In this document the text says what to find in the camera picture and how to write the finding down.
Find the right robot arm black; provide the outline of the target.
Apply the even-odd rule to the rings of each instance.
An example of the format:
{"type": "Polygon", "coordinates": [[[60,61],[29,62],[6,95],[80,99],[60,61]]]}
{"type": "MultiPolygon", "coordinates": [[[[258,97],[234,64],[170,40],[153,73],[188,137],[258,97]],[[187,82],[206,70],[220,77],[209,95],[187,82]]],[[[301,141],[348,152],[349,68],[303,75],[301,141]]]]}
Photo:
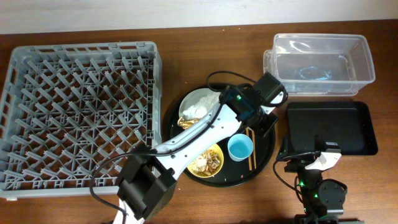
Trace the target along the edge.
{"type": "Polygon", "coordinates": [[[292,189],[303,205],[303,214],[294,216],[294,223],[360,223],[359,220],[340,220],[347,186],[335,179],[324,179],[322,173],[334,167],[341,158],[335,142],[326,142],[315,136],[315,148],[296,152],[288,135],[284,136],[275,162],[275,176],[292,189]],[[294,184],[288,184],[276,171],[279,162],[286,163],[285,172],[295,173],[294,184]]]}

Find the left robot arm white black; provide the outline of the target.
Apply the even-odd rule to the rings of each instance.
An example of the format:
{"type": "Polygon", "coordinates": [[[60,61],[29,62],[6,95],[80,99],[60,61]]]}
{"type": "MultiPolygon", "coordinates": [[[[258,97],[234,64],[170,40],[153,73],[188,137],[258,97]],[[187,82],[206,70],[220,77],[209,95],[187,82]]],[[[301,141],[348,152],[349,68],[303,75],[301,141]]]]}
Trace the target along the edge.
{"type": "Polygon", "coordinates": [[[202,119],[174,138],[127,155],[116,185],[119,198],[115,223],[143,223],[172,199],[186,167],[210,146],[250,127],[266,135],[275,119],[271,112],[287,100],[285,87],[270,73],[250,85],[232,85],[202,119]]]}

